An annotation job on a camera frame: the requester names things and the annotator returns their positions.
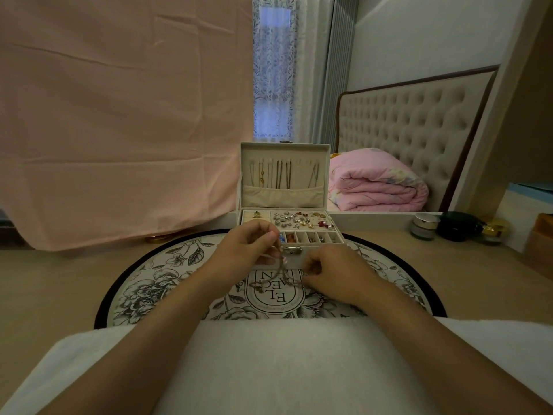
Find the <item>wall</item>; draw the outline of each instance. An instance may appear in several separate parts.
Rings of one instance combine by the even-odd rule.
[[[348,90],[501,63],[524,0],[359,0]]]
[[[468,208],[494,214],[509,182],[553,181],[553,3],[543,18],[519,83]]]

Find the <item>floral sheer curtain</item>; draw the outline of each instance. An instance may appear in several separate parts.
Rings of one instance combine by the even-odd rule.
[[[253,0],[254,139],[311,142],[333,0]]]

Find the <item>white towel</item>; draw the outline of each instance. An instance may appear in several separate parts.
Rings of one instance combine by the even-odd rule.
[[[553,404],[553,327],[439,320]],[[38,412],[130,329],[107,328],[58,342],[0,414]],[[371,320],[350,318],[202,322],[155,414],[369,412],[437,410]]]

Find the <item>person's left hand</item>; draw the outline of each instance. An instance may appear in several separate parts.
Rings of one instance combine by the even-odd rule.
[[[219,298],[243,280],[253,265],[272,265],[279,257],[278,228],[267,221],[252,220],[230,230],[199,272],[213,281],[211,288]]]

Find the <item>metal latch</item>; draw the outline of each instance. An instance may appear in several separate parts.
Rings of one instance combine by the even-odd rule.
[[[299,246],[282,246],[283,254],[301,254],[301,247]]]

